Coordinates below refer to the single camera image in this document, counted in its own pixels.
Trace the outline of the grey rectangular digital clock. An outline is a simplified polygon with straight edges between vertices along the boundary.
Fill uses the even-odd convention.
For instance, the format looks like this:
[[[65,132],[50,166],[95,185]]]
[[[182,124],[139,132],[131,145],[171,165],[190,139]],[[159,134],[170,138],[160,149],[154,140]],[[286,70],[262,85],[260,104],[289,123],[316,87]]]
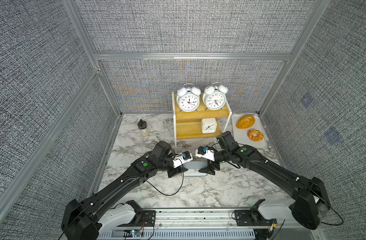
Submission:
[[[207,167],[207,162],[205,161],[191,161],[183,164],[183,167],[187,169],[184,172],[184,177],[204,177],[207,173],[199,172],[200,169]]]

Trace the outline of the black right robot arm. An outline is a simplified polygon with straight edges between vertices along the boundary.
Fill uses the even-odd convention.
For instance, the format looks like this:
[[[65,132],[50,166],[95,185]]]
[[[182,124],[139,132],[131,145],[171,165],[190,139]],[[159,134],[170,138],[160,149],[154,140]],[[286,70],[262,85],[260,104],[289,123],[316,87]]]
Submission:
[[[317,177],[308,179],[272,162],[256,148],[239,144],[229,131],[216,137],[221,150],[200,146],[198,157],[215,164],[231,162],[237,167],[256,172],[286,192],[294,203],[289,206],[294,219],[307,229],[315,230],[331,209],[325,184]]]

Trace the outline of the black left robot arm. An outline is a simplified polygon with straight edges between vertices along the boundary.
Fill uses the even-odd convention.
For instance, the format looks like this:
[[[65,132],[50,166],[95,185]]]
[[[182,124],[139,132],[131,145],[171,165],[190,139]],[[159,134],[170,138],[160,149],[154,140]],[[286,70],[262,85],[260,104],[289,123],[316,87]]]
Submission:
[[[127,170],[101,191],[78,202],[70,201],[65,209],[61,229],[69,240],[95,240],[99,234],[120,225],[139,222],[142,208],[128,201],[118,208],[113,205],[134,188],[166,170],[170,177],[185,172],[183,164],[193,159],[190,152],[176,154],[164,141],[136,159]]]

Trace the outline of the white cube digital clock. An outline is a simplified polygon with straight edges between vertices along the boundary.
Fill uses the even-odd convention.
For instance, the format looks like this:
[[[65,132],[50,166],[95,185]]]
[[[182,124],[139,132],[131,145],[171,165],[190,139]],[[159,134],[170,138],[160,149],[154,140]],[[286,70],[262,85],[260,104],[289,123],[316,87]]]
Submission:
[[[207,118],[201,120],[201,132],[203,134],[213,134],[217,130],[216,118]]]

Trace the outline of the white twin-bell alarm clock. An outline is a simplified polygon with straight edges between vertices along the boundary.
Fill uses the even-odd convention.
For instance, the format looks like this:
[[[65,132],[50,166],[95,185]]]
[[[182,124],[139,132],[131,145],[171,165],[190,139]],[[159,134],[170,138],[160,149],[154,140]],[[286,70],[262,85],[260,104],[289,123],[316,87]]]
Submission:
[[[226,104],[228,88],[222,82],[215,82],[204,89],[203,103],[211,111],[222,109]]]

